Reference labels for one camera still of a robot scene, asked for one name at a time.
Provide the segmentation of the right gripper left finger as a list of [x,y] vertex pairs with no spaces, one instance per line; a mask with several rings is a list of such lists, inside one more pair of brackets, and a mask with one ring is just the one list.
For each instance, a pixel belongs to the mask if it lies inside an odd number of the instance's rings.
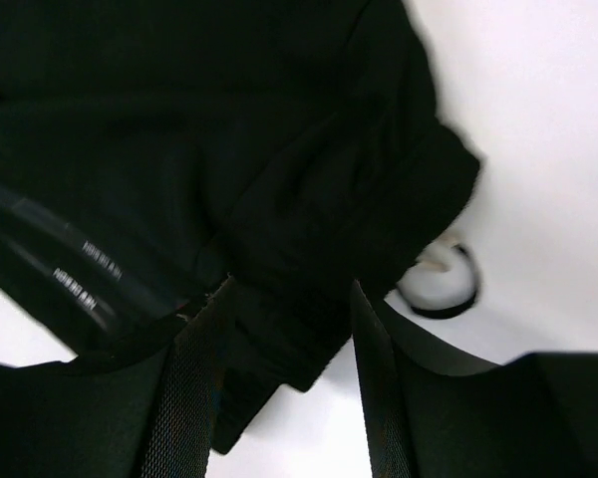
[[0,477],[202,477],[233,279],[105,350],[0,364]]

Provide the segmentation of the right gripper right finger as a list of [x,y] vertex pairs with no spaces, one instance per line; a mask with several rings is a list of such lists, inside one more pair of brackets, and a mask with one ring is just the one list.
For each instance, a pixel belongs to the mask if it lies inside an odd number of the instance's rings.
[[351,291],[376,477],[598,477],[598,353],[496,364]]

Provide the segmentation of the black shorts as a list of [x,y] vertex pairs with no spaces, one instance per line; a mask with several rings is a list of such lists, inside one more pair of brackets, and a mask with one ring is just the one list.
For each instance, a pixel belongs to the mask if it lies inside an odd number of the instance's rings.
[[82,352],[232,277],[218,453],[480,168],[399,1],[0,1],[0,288]]

